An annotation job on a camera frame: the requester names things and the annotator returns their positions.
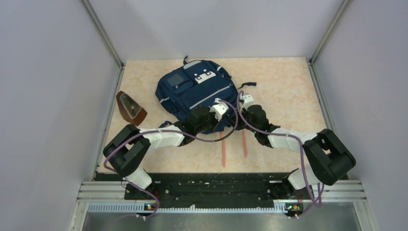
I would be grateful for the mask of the navy blue backpack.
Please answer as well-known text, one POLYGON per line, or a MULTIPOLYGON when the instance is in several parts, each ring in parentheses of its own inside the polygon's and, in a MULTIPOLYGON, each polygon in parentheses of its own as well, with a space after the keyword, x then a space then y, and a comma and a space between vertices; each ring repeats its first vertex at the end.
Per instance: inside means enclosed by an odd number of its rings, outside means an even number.
MULTIPOLYGON (((238 87, 231 75, 213 61, 184 61, 183 66, 164 75, 155 95, 166 111, 183 121, 197 106, 211 107, 215 98, 236 106, 238 87)), ((234 114, 233 125, 237 130, 239 117, 234 114)))

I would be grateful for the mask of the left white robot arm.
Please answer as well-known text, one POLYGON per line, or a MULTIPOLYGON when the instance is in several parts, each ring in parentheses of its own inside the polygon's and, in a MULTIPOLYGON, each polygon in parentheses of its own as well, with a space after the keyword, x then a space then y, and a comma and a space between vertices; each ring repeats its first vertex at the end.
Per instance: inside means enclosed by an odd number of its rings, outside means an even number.
POLYGON ((164 147, 185 146, 194 140, 205 141, 197 135, 215 131, 229 112, 236 112, 236 109, 221 101, 210 108, 198 106, 187 119, 164 128, 141 129, 127 124, 103 149, 103 165, 110 164, 109 170, 136 185, 136 193, 148 199, 154 193, 154 186, 152 178, 140 165, 146 153, 164 147))

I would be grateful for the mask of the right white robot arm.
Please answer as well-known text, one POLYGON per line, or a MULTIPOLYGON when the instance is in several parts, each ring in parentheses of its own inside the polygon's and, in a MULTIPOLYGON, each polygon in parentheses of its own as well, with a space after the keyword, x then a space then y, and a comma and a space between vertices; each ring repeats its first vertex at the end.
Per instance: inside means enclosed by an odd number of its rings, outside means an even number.
POLYGON ((242 108, 239 113, 239 121, 261 145, 300 154, 301 166, 283 180, 282 192, 288 198, 295 198, 310 185, 332 186, 356 165, 354 156, 330 129, 317 133, 284 129, 271 124, 258 104, 242 108))

